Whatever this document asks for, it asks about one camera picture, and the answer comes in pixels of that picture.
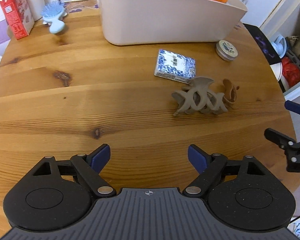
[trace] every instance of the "crosshair marking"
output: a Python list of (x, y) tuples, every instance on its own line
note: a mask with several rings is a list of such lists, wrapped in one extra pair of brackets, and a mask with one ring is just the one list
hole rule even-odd
[(154, 194), (155, 192), (153, 192), (153, 191), (151, 191), (151, 190), (148, 190), (148, 191), (146, 191), (146, 192), (144, 192), (144, 194), (146, 194), (146, 195), (148, 195), (148, 196), (150, 196), (150, 195), (152, 195), (152, 194)]

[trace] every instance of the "black mechanical arm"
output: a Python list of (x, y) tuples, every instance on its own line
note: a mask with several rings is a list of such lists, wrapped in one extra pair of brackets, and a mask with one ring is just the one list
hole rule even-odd
[[(300, 114), (300, 104), (286, 101), (284, 106), (287, 110)], [(265, 137), (284, 150), (287, 157), (287, 171), (300, 172), (300, 142), (271, 128), (265, 130)]]
[[(42, 158), (6, 195), (12, 229), (2, 240), (295, 240), (288, 189), (256, 158), (228, 160), (196, 145), (188, 159), (198, 177), (179, 188), (122, 188), (99, 173), (103, 144), (70, 160)], [(73, 176), (74, 182), (62, 175)], [(236, 175), (224, 182), (228, 175)]]

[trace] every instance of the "light blue object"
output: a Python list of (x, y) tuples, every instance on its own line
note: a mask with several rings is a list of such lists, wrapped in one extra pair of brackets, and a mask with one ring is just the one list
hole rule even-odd
[(188, 83), (195, 77), (195, 60), (160, 49), (154, 75)]
[(66, 14), (64, 3), (59, 1), (48, 3), (41, 11), (43, 23), (51, 24), (49, 31), (53, 34), (59, 33), (64, 29), (65, 23), (61, 20)]
[(271, 42), (271, 45), (280, 58), (283, 58), (284, 55), (286, 55), (287, 42), (282, 35), (279, 35), (279, 37), (275, 40), (275, 42)]

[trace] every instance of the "blue and white pattern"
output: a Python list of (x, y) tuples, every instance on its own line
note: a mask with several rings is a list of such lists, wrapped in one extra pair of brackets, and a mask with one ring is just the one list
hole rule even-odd
[(159, 50), (156, 71), (191, 79), (195, 77), (195, 60), (171, 51)]

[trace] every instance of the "blue and white box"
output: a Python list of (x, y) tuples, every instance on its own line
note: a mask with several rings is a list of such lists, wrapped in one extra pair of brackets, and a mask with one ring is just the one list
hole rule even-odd
[(183, 83), (195, 77), (195, 60), (171, 51), (159, 50), (154, 75)]

